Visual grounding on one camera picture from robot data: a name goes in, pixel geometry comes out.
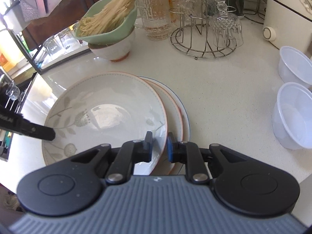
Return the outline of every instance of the white appliance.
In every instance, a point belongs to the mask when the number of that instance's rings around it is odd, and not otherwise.
[[[312,41],[311,0],[267,0],[263,36],[277,48],[306,53]]]

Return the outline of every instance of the white plate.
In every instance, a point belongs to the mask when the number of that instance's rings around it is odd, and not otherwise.
[[[152,131],[152,161],[136,164],[136,175],[152,172],[167,138],[166,112],[158,94],[144,80],[123,72],[91,76],[68,88],[51,108],[45,126],[56,131],[52,142],[43,141],[47,165],[102,143],[120,147]]]
[[[165,106],[168,120],[168,132],[172,132],[175,138],[178,141],[181,141],[183,138],[183,122],[177,104],[174,102],[174,99],[169,95],[169,93],[167,93],[162,87],[148,80],[146,80],[146,82],[148,82],[149,85],[152,86],[152,88],[157,92],[163,102],[163,105]],[[165,148],[159,162],[151,174],[168,175],[173,167],[174,164],[168,161],[168,153]]]
[[[182,116],[182,121],[183,121],[183,140],[184,141],[190,141],[191,140],[191,126],[190,126],[190,122],[189,122],[189,119],[188,119],[188,114],[186,112],[186,109],[185,109],[182,101],[179,99],[179,97],[168,86],[166,86],[163,83],[160,83],[159,81],[157,81],[155,79],[151,79],[151,78],[143,77],[143,76],[140,76],[140,78],[142,78],[142,79],[144,79],[146,81],[153,82],[153,83],[157,84],[158,86],[162,87],[174,99],[174,102],[178,106],[179,111],[180,111],[181,116]],[[181,163],[176,163],[169,174],[170,175],[177,175],[178,173],[180,173],[182,166],[183,165]]]

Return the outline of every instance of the noodles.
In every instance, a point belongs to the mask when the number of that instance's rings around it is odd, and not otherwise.
[[[135,0],[111,0],[93,17],[84,17],[79,21],[79,37],[110,32],[122,24],[124,18],[134,8]]]

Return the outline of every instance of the green bowl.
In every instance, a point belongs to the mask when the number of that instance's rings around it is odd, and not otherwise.
[[[94,3],[91,8],[87,11],[87,13],[83,17],[92,17],[95,14],[99,13],[106,4],[108,4],[111,0],[99,0],[96,3]],[[92,36],[86,36],[86,37],[79,37],[80,30],[79,25],[77,26],[75,30],[75,38],[78,40],[84,40],[85,42],[88,42],[90,44],[96,44],[96,45],[104,45],[104,44],[115,44],[121,40],[123,40],[125,37],[127,37],[132,28],[135,24],[135,20],[137,18],[137,6],[135,4],[135,7],[132,11],[130,11],[129,15],[125,17],[123,23],[118,26],[115,30],[112,30],[110,32],[92,35]]]

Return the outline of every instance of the white table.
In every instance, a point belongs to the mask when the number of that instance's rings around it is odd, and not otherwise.
[[[219,59],[198,59],[177,51],[169,40],[150,41],[136,29],[127,59],[111,63],[92,53],[37,76],[22,109],[26,119],[44,124],[57,97],[78,80],[105,71],[155,78],[184,103],[191,140],[199,147],[220,143],[291,173],[299,182],[312,173],[312,151],[291,151],[275,138],[271,114],[282,86],[279,51],[265,41],[262,26],[243,20],[244,45]],[[0,183],[16,192],[27,173],[43,167],[41,140],[15,134],[8,162],[0,161]]]

